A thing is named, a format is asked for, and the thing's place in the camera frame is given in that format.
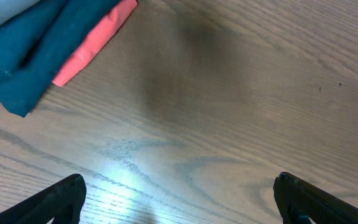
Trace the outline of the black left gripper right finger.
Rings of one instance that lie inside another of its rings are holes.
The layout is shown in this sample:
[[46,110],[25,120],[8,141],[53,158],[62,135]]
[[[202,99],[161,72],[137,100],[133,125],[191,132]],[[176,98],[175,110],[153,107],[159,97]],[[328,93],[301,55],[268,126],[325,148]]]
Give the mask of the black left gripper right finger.
[[358,224],[358,208],[288,172],[275,178],[273,196],[283,224]]

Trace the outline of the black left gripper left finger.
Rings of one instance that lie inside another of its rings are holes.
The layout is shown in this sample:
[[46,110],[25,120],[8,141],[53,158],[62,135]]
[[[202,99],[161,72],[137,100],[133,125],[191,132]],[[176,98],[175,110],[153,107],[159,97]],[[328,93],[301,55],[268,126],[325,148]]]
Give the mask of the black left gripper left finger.
[[0,213],[0,224],[79,224],[86,185],[72,174]]

